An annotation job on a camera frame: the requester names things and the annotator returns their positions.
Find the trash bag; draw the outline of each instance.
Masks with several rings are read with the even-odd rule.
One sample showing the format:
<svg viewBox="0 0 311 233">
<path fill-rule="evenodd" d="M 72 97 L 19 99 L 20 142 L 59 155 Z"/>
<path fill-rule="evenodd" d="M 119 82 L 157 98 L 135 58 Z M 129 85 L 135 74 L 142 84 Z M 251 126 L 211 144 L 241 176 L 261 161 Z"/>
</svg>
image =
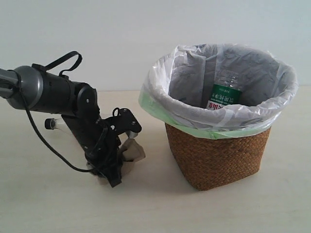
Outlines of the trash bag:
<svg viewBox="0 0 311 233">
<path fill-rule="evenodd" d="M 207 109 L 223 70 L 239 74 L 240 102 Z M 220 139 L 269 129 L 297 91 L 294 68 L 268 52 L 235 44 L 180 45 L 149 70 L 138 101 L 147 113 L 181 131 Z"/>
</svg>

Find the white table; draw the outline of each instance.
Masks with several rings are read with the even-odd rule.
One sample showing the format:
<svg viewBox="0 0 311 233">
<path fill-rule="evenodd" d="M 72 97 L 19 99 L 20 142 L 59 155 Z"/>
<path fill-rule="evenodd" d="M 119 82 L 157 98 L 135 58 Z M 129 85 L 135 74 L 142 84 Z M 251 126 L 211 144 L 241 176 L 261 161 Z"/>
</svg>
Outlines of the white table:
<svg viewBox="0 0 311 233">
<path fill-rule="evenodd" d="M 309 233 L 311 87 L 301 87 L 274 123 L 259 173 L 206 192 L 194 190 L 174 161 L 163 122 L 138 105 L 138 92 L 99 93 L 101 112 L 131 109 L 143 126 L 146 158 L 115 188 L 68 168 L 37 138 L 24 111 L 0 101 L 1 233 Z M 47 140 L 85 167 L 73 138 Z"/>
</svg>

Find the woven basket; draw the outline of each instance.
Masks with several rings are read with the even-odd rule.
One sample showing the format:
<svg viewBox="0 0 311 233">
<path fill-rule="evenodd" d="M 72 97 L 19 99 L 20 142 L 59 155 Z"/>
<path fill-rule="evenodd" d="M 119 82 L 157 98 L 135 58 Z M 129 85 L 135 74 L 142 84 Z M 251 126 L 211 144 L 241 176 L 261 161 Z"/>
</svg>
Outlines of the woven basket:
<svg viewBox="0 0 311 233">
<path fill-rule="evenodd" d="M 197 138 L 165 124 L 172 154 L 187 181 L 209 190 L 259 171 L 270 128 L 260 134 L 229 139 Z"/>
</svg>

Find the black strap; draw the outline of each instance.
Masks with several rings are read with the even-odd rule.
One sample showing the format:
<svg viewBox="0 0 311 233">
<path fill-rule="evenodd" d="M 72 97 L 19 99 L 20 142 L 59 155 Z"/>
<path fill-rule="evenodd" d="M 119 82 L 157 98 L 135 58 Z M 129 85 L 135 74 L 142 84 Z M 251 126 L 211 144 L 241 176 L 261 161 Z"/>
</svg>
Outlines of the black strap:
<svg viewBox="0 0 311 233">
<path fill-rule="evenodd" d="M 54 67 L 64 63 L 65 61 L 69 60 L 71 57 L 74 57 L 78 55 L 78 59 L 77 61 L 73 64 L 73 66 L 69 69 L 63 69 L 62 71 L 59 72 L 59 76 L 64 76 L 63 75 L 63 72 L 65 71 L 73 71 L 74 69 L 76 69 L 82 62 L 82 55 L 80 53 L 78 53 L 77 51 L 72 51 L 72 52 L 69 52 L 67 53 L 66 55 L 58 58 L 57 60 L 51 62 L 50 64 L 48 64 L 47 66 L 41 66 L 41 65 L 38 65 L 38 64 L 33 64 L 32 66 L 35 67 L 35 68 L 38 68 L 44 72 L 50 70 L 50 69 L 53 69 Z"/>
</svg>

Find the green label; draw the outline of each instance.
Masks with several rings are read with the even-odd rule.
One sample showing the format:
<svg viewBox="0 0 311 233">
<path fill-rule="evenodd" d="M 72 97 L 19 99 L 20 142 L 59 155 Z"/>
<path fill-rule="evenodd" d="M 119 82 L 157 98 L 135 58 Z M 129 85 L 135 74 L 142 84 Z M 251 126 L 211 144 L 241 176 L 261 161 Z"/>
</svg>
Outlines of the green label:
<svg viewBox="0 0 311 233">
<path fill-rule="evenodd" d="M 238 104 L 241 93 L 239 90 L 215 84 L 207 108 L 219 109 L 226 105 Z"/>
</svg>

